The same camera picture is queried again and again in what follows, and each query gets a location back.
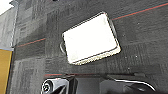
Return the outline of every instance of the black object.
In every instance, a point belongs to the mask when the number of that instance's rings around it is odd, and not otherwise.
[[[117,80],[108,75],[66,75],[62,78],[45,80],[41,94],[153,94],[154,92],[154,87],[143,81]]]

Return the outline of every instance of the floor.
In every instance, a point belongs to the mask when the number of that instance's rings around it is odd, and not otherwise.
[[[157,90],[168,92],[167,3],[20,0],[7,94],[39,94],[46,75],[65,73],[145,73]],[[121,52],[82,66],[68,64],[59,48],[62,33],[101,11],[113,20]]]

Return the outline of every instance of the white strip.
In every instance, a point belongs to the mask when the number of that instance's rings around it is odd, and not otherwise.
[[[151,86],[150,84],[145,83],[145,82],[141,82],[141,81],[129,81],[129,80],[117,80],[117,79],[114,79],[114,80],[117,81],[117,82],[128,82],[128,83],[141,83],[141,84],[145,84],[145,85],[149,86],[151,89],[153,89],[154,91],[156,91],[153,86]]]
[[[8,47],[2,47],[2,46],[0,46],[0,49],[8,50],[8,51],[14,51],[14,48],[8,48]]]

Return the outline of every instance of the red stripe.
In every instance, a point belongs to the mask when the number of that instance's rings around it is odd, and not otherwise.
[[[134,13],[131,13],[131,14],[128,14],[128,15],[124,15],[124,16],[121,16],[121,17],[118,17],[118,18],[114,18],[112,20],[117,20],[117,19],[124,18],[124,17],[127,17],[127,16],[135,15],[135,14],[138,14],[138,13],[141,13],[141,12],[149,11],[149,10],[159,8],[159,7],[162,7],[162,6],[166,6],[166,5],[168,5],[168,3],[158,5],[158,6],[155,6],[155,7],[152,7],[152,8],[148,8],[148,9],[145,9],[145,10],[141,10],[141,11],[138,11],[138,12],[134,12]]]
[[[29,45],[29,44],[32,44],[32,43],[35,43],[35,42],[39,42],[39,41],[42,41],[42,40],[45,40],[46,38],[43,38],[43,39],[39,39],[39,40],[35,40],[33,42],[29,42],[29,43],[26,43],[26,44],[22,44],[22,45],[19,45],[17,47],[22,47],[22,46],[26,46],[26,45]]]

